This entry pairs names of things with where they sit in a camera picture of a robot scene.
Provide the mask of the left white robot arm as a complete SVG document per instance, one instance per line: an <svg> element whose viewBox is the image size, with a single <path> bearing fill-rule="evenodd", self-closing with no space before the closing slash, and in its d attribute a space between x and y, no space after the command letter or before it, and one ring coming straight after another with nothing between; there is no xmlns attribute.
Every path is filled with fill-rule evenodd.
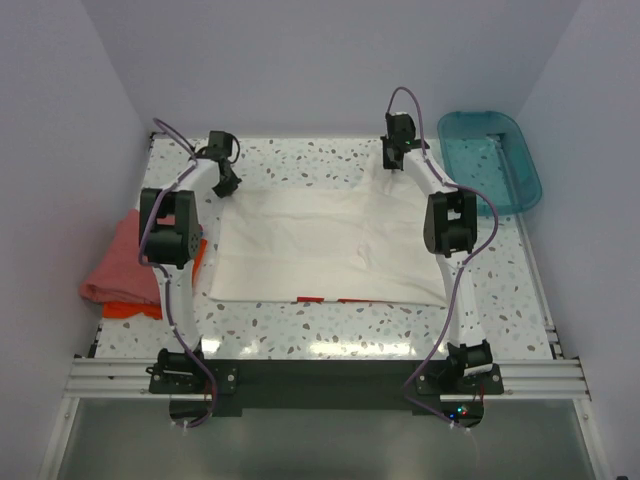
<svg viewBox="0 0 640 480"><path fill-rule="evenodd" d="M240 142L231 133L211 131L208 143L196 148L165 121L156 118L154 123L186 151L188 161L165 186L141 191L138 262L152 269L162 316L183 350L163 350L160 359L175 365L171 378L183 391L201 390L213 397L216 379L202 358L193 307L193 272L203 239L198 211L212 195L224 199L237 191L241 179L233 166L240 157Z"/></svg>

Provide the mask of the white t shirt red print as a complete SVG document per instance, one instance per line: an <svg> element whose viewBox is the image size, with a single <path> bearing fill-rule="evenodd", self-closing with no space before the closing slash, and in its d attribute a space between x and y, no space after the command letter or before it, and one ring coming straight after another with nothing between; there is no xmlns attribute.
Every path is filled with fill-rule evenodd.
<svg viewBox="0 0 640 480"><path fill-rule="evenodd" d="M423 241L427 198L371 159L350 189L245 189L221 215L210 298L447 304Z"/></svg>

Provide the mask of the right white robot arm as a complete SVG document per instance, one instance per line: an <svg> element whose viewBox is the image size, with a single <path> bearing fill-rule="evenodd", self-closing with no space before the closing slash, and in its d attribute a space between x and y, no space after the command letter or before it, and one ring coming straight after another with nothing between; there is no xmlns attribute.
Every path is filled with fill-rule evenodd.
<svg viewBox="0 0 640 480"><path fill-rule="evenodd" d="M493 368L474 283L466 271L478 239L477 196L455 184L431 158L409 114L387 113L385 122L383 167L407 174L427 199L423 240L440 268L449 303L437 341L446 345L447 357L429 360L416 377L441 393L466 393Z"/></svg>

